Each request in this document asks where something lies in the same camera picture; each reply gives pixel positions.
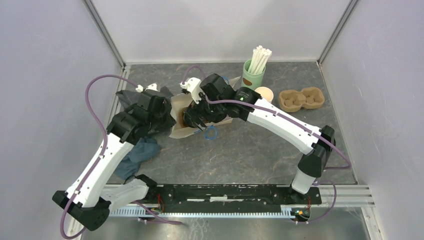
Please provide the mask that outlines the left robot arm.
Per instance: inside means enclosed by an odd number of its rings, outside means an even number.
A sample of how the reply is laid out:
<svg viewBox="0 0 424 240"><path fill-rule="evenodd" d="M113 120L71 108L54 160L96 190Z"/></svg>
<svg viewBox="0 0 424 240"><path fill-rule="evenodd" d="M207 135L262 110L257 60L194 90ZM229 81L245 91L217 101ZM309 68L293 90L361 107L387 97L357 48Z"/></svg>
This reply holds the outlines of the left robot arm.
<svg viewBox="0 0 424 240"><path fill-rule="evenodd" d="M170 98L159 90L138 93L136 103L112 118L104 130L107 141L100 144L77 180L67 190L57 190L52 200L89 231L98 229L111 212L127 204L138 200L153 203L157 198L156 183L146 176L137 176L113 190L105 186L141 138L173 127L176 122L171 109Z"/></svg>

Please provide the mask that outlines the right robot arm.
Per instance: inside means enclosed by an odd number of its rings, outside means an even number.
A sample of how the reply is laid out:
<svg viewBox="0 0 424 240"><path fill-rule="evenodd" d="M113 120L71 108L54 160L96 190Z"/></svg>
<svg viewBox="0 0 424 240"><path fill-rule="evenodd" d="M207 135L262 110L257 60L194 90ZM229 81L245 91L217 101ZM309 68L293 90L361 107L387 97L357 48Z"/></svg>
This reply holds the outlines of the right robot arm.
<svg viewBox="0 0 424 240"><path fill-rule="evenodd" d="M302 204L309 198L310 187L322 176L335 150L333 128L307 124L283 112L248 87L234 89L215 73L203 80L189 78L181 82L180 87L192 98L184 112L187 126L204 130L207 123L218 123L226 117L241 119L263 127L295 146L303 155L288 196L295 204Z"/></svg>

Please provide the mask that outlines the stack of paper cups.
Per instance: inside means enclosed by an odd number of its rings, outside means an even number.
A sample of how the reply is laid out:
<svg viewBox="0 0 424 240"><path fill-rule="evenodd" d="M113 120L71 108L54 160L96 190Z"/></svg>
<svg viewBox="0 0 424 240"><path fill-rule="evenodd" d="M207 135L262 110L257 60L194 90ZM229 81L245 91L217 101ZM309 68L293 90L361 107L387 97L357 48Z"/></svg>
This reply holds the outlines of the stack of paper cups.
<svg viewBox="0 0 424 240"><path fill-rule="evenodd" d="M266 99L269 103L271 103L274 99L274 93L268 87L260 86L256 88L255 91L259 93L262 96L262 98Z"/></svg>

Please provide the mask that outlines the brown paper bag blue handles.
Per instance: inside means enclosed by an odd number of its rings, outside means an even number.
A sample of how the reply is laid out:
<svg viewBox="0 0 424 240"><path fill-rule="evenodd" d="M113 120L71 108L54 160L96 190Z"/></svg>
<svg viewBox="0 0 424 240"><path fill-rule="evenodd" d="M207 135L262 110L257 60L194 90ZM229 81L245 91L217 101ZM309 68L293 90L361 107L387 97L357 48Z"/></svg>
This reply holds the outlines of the brown paper bag blue handles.
<svg viewBox="0 0 424 240"><path fill-rule="evenodd" d="M230 124L233 119L229 116L219 116L218 121L208 121L201 117L196 107L200 103L201 98L194 94L202 92L200 89L201 80L196 77L188 78L184 83L180 84L182 93L171 97L171 116L175 119L176 124L172 127L169 137L172 139L183 139L199 132L204 132L206 137L212 139L208 135L215 126Z"/></svg>

